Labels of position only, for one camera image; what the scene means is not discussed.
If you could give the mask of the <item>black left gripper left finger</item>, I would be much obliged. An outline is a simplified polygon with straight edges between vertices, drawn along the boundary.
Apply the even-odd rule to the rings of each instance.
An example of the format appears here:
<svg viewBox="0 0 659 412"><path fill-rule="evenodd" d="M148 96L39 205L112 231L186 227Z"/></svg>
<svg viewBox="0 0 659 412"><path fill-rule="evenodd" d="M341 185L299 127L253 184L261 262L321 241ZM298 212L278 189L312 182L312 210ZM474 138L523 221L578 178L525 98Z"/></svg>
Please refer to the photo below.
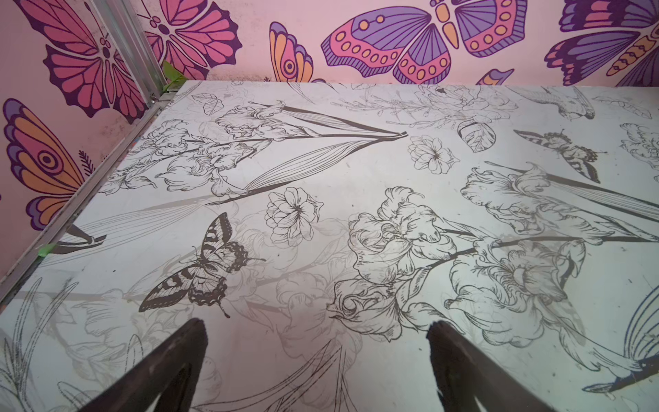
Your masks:
<svg viewBox="0 0 659 412"><path fill-rule="evenodd" d="M188 320L80 412L190 410L208 343L204 321Z"/></svg>

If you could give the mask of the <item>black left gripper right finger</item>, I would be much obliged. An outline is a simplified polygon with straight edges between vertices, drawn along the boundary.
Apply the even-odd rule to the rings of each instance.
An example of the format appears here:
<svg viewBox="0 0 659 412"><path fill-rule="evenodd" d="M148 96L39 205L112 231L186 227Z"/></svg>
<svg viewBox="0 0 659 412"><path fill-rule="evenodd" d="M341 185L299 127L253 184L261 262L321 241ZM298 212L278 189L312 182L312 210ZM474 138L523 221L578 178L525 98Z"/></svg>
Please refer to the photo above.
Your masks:
<svg viewBox="0 0 659 412"><path fill-rule="evenodd" d="M430 362L445 411L551 411L446 321L428 332Z"/></svg>

